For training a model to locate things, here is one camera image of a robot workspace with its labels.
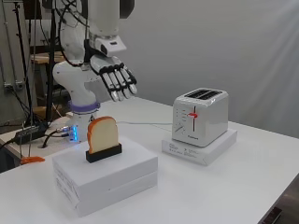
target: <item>gray wall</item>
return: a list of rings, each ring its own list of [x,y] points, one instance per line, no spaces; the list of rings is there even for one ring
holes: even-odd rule
[[[15,62],[16,76],[18,80],[23,80],[20,45],[19,45],[19,39],[18,37],[16,37],[17,23],[16,23],[15,13],[12,11],[14,5],[12,3],[3,3],[2,1],[0,1],[0,53],[3,60],[4,75],[7,79],[7,83],[14,83],[13,70],[12,70],[13,63],[9,57],[7,31],[4,25],[4,14],[2,11],[3,6],[5,7],[5,11],[7,14],[7,22],[8,22],[8,29],[9,29],[8,33],[9,33],[9,38],[11,43],[10,47]],[[20,9],[20,13],[21,13],[20,15],[21,28],[23,34],[23,43],[25,47],[25,55],[28,59],[29,48],[28,48],[28,41],[27,41],[27,34],[25,29],[25,20],[24,20],[22,6]],[[21,99],[23,99],[24,102],[27,102],[25,91],[19,92],[19,96],[21,97]],[[2,78],[0,78],[0,103],[1,103],[0,104],[0,124],[8,120],[22,119],[24,117],[21,107],[17,102],[17,100],[15,99],[15,97],[12,96],[11,94],[5,94]]]
[[[137,0],[122,21],[141,97],[230,94],[230,120],[299,137],[299,1]]]

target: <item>white toaster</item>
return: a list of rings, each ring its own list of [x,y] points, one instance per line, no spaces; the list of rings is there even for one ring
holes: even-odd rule
[[[228,129],[229,95],[226,91],[198,89],[174,103],[172,138],[206,147]]]

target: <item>toast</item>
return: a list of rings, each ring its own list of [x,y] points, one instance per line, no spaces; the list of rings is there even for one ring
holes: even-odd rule
[[[88,127],[87,139],[90,154],[118,146],[119,132],[116,120],[112,117],[95,119]]]

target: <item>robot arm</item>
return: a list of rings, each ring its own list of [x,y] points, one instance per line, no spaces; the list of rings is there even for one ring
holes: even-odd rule
[[[71,0],[61,0],[71,4]],[[87,127],[96,118],[100,107],[98,97],[88,88],[91,84],[101,87],[102,80],[111,99],[115,102],[130,98],[137,93],[136,80],[130,70],[115,54],[126,49],[118,36],[118,21],[121,16],[121,2],[134,0],[88,0],[89,40],[84,41],[85,57],[82,60],[58,63],[53,69],[55,80],[64,86],[71,96],[73,118],[67,125],[71,127],[70,140],[86,140]],[[123,17],[130,14],[128,10]]]

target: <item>white foam block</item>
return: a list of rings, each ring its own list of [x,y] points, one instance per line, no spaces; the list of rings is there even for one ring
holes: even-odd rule
[[[169,135],[162,141],[162,151],[207,166],[231,147],[236,137],[237,131],[229,129],[207,147],[196,147],[174,140]]]
[[[53,158],[56,184],[80,217],[157,185],[158,158],[120,137],[122,154],[88,163],[87,142]]]

